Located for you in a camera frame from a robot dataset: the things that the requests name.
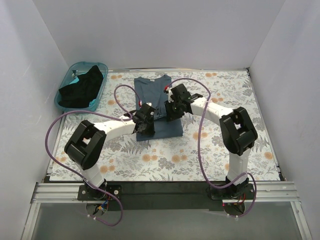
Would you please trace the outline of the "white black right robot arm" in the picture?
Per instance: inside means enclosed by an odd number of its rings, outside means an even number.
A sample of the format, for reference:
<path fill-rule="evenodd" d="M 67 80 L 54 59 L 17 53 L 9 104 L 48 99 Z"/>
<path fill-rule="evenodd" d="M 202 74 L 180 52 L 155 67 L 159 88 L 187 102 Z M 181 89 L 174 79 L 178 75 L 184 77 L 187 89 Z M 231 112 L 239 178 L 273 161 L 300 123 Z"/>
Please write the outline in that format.
<path fill-rule="evenodd" d="M 232 199 L 244 195 L 249 188 L 249 155 L 258 138 L 247 110 L 218 105 L 198 93 L 192 95 L 182 83 L 176 87 L 166 86 L 164 93 L 168 95 L 164 102 L 167 121 L 180 119 L 189 113 L 220 127 L 223 144 L 229 151 L 229 169 L 224 185 L 210 183 L 211 192 L 228 195 Z"/>

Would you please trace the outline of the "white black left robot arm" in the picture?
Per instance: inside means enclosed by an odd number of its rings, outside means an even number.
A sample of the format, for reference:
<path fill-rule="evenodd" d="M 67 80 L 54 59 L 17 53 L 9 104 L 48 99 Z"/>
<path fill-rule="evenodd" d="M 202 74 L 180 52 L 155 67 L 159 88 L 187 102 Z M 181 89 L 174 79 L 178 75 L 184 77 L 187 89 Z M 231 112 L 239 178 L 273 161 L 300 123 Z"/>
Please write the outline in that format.
<path fill-rule="evenodd" d="M 155 134 L 154 114 L 156 109 L 144 103 L 139 109 L 121 116 L 120 120 L 91 123 L 83 120 L 64 147 L 65 153 L 79 168 L 89 194 L 95 200 L 106 196 L 106 180 L 98 167 L 98 160 L 105 142 L 120 136 L 136 133 Z"/>

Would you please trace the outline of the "blue-grey t shirt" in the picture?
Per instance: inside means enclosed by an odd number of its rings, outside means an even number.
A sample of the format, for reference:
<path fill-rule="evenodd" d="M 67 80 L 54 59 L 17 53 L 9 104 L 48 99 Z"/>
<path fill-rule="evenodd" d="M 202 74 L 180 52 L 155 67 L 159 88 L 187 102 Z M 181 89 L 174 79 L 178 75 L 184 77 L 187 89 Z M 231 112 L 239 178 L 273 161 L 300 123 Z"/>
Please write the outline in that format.
<path fill-rule="evenodd" d="M 168 122 L 166 119 L 167 113 L 165 108 L 165 101 L 168 96 L 164 93 L 164 88 L 172 82 L 172 78 L 168 75 L 163 75 L 159 78 L 150 81 L 148 78 L 137 77 L 134 79 L 134 89 L 138 94 L 136 105 L 138 101 L 143 103 L 152 103 L 155 108 L 154 113 L 154 130 L 153 136 L 136 134 L 138 142 L 159 140 L 167 138 L 175 138 L 183 136 L 183 126 L 180 119 Z"/>

